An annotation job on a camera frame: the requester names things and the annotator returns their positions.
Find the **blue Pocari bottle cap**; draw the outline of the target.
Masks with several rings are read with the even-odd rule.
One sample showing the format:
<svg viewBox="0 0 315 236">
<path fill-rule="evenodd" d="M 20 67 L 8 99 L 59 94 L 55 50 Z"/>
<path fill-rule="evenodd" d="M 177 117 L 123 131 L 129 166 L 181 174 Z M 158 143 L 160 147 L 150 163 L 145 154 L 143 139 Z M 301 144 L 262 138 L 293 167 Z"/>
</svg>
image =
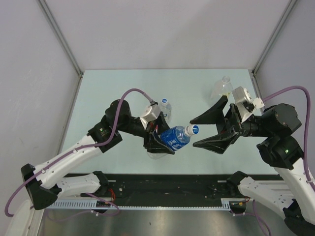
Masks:
<svg viewBox="0 0 315 236">
<path fill-rule="evenodd" d="M 199 127 L 195 124 L 192 124 L 190 129 L 191 129 L 192 135 L 196 135 L 199 133 Z"/>
</svg>

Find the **blue label Pocari bottle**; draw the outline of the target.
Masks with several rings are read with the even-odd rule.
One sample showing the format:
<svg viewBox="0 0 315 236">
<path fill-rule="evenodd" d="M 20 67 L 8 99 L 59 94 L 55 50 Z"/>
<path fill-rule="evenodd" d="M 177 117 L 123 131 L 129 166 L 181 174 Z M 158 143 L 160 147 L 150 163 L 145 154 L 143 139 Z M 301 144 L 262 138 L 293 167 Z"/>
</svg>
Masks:
<svg viewBox="0 0 315 236">
<path fill-rule="evenodd" d="M 190 142 L 193 136 L 190 128 L 191 124 L 188 126 L 175 126 L 161 133 L 160 138 L 173 151 L 177 151 Z"/>
</svg>

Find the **red cap water bottle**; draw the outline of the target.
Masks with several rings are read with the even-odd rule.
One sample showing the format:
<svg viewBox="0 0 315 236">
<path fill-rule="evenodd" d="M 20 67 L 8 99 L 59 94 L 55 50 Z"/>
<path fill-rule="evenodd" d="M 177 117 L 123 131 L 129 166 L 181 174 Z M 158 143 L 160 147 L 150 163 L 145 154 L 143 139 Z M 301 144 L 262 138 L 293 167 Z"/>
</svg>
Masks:
<svg viewBox="0 0 315 236">
<path fill-rule="evenodd" d="M 157 160 L 157 159 L 161 159 L 165 156 L 168 156 L 168 153 L 151 153 L 151 152 L 147 152 L 147 155 L 152 159 L 152 160 Z"/>
</svg>

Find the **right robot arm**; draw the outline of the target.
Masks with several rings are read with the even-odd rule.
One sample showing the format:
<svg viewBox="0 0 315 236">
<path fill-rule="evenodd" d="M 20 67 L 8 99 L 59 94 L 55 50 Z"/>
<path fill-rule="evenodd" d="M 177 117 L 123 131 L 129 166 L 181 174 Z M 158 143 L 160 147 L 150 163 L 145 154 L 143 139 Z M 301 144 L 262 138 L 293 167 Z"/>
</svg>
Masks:
<svg viewBox="0 0 315 236">
<path fill-rule="evenodd" d="M 250 197 L 278 214 L 286 226 L 298 236 L 315 233 L 315 192 L 304 170 L 305 153 L 292 134 L 301 126 L 295 108 L 278 104 L 265 109 L 260 116 L 254 111 L 264 106 L 260 98 L 243 97 L 229 105 L 227 97 L 203 114 L 193 118 L 191 124 L 214 124 L 218 134 L 193 144 L 223 154 L 239 137 L 262 137 L 257 145 L 262 160 L 273 167 L 285 181 L 292 197 L 286 197 L 257 183 L 249 175 L 237 171 L 227 179 L 227 192 L 232 197 Z"/>
</svg>

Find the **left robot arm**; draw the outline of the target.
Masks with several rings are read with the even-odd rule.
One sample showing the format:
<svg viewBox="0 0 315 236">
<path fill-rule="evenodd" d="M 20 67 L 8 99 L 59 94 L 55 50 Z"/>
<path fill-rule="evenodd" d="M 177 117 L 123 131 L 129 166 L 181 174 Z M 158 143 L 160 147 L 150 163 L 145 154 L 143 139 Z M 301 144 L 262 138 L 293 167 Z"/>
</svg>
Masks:
<svg viewBox="0 0 315 236">
<path fill-rule="evenodd" d="M 27 235 L 34 211 L 45 209 L 60 198 L 86 193 L 100 197 L 106 195 L 109 185 L 103 172 L 94 171 L 80 177 L 66 175 L 78 165 L 107 152 L 121 142 L 123 139 L 120 132 L 143 138 L 143 147 L 149 153 L 174 154 L 158 137 L 167 129 L 169 126 L 157 102 L 151 100 L 141 116 L 133 117 L 127 101 L 115 100 L 105 111 L 101 121 L 75 145 L 45 163 L 37 166 L 26 164 L 21 168 L 22 187 L 26 188 L 30 198 L 21 204 L 16 214 L 8 212 L 12 198 L 8 200 L 5 215 L 11 221 L 5 234 Z"/>
</svg>

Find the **square clear juice bottle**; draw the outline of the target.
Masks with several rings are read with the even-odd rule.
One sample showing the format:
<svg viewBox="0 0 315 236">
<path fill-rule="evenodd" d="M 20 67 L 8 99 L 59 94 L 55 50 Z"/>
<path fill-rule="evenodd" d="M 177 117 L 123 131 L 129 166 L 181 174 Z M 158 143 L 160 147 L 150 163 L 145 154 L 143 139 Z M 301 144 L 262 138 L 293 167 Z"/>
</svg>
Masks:
<svg viewBox="0 0 315 236">
<path fill-rule="evenodd" d="M 228 76 L 223 76 L 220 80 L 216 81 L 212 91 L 210 98 L 214 99 L 218 96 L 227 96 L 229 97 L 233 91 L 233 86 L 231 84 L 231 78 Z"/>
</svg>

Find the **green label clear bottle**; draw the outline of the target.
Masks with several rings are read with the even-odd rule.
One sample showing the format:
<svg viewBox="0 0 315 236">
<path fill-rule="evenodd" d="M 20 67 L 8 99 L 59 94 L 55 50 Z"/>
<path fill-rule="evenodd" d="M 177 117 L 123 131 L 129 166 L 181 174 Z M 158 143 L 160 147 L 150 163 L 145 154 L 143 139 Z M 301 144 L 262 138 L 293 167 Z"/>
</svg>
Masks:
<svg viewBox="0 0 315 236">
<path fill-rule="evenodd" d="M 171 121 L 172 107 L 166 98 L 163 98 L 159 103 L 160 110 L 163 112 L 164 119 L 167 123 Z"/>
</svg>

